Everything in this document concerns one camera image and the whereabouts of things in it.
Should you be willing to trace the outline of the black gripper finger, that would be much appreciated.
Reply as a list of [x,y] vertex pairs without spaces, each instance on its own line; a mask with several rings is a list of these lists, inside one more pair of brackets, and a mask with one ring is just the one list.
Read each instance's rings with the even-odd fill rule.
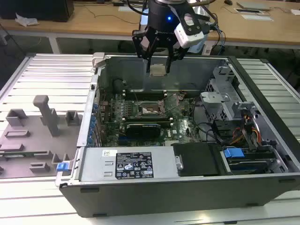
[[179,49],[175,49],[170,46],[168,47],[168,57],[165,64],[166,73],[170,72],[171,63],[176,60],[182,60],[186,54],[186,49],[180,47]]
[[[148,45],[143,49],[142,41],[148,41]],[[154,53],[154,33],[153,30],[133,30],[132,40],[135,46],[135,51],[138,58],[142,58],[147,61],[146,71],[150,71],[151,57]]]

